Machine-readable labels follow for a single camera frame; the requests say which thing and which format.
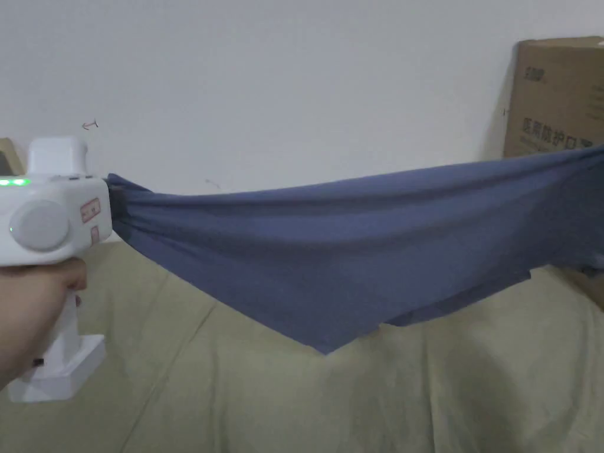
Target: round knob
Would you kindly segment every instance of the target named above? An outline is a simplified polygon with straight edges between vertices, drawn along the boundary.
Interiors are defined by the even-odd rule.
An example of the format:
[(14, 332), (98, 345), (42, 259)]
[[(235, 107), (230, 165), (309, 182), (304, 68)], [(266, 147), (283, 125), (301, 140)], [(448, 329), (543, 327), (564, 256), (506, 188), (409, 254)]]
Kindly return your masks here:
[(31, 201), (10, 219), (10, 232), (21, 246), (36, 252), (56, 249), (69, 233), (69, 219), (54, 201)]

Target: mark on wall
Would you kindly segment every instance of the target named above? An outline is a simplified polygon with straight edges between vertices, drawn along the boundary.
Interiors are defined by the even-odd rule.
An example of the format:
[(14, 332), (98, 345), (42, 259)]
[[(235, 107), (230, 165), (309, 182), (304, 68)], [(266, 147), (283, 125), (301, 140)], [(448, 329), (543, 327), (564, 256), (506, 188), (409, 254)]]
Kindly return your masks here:
[(218, 184), (218, 183), (216, 183), (216, 182), (212, 181), (211, 179), (206, 179), (206, 180), (205, 180), (205, 182), (207, 182), (208, 184), (213, 185), (213, 186), (214, 186), (214, 187), (216, 187), (218, 190), (222, 190), (222, 189), (220, 188), (220, 184)]
[(94, 121), (93, 121), (93, 122), (91, 122), (91, 123), (83, 123), (83, 124), (82, 124), (82, 128), (83, 128), (83, 129), (86, 129), (86, 130), (90, 130), (90, 129), (88, 129), (88, 128), (89, 128), (89, 127), (92, 127), (92, 126), (97, 126), (97, 127), (98, 127), (98, 124), (97, 124), (97, 119), (96, 119), (96, 118), (95, 118), (95, 119), (94, 119)]

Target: blue fabric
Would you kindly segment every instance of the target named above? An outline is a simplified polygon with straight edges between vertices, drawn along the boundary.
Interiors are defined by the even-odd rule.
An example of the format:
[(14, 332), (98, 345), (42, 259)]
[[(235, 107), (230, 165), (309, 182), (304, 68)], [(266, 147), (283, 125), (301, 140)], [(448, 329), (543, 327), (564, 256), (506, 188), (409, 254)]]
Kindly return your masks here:
[(153, 193), (119, 176), (130, 246), (327, 353), (446, 315), (553, 264), (604, 268), (604, 148), (307, 187)]

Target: device base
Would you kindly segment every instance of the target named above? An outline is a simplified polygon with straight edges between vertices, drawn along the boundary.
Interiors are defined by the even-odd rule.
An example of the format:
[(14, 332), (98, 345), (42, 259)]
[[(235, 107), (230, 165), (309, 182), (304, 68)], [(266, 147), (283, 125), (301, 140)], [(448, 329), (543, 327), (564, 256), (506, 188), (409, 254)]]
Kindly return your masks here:
[(35, 370), (8, 385), (8, 397), (13, 402), (57, 401), (71, 398), (94, 370), (103, 362), (103, 335), (84, 335), (80, 350), (69, 364), (51, 376), (36, 376)]

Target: red label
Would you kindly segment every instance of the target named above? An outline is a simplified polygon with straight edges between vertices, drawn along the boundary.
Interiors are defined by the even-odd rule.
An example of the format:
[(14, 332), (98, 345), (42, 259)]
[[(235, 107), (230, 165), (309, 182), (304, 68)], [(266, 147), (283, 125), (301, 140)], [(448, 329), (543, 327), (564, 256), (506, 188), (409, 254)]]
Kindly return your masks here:
[(101, 213), (101, 202), (98, 198), (90, 200), (84, 206), (80, 208), (80, 214), (82, 215), (82, 222), (90, 222), (93, 218)]
[(92, 240), (92, 245), (95, 245), (101, 239), (98, 233), (98, 226), (94, 226), (90, 229), (90, 239)]

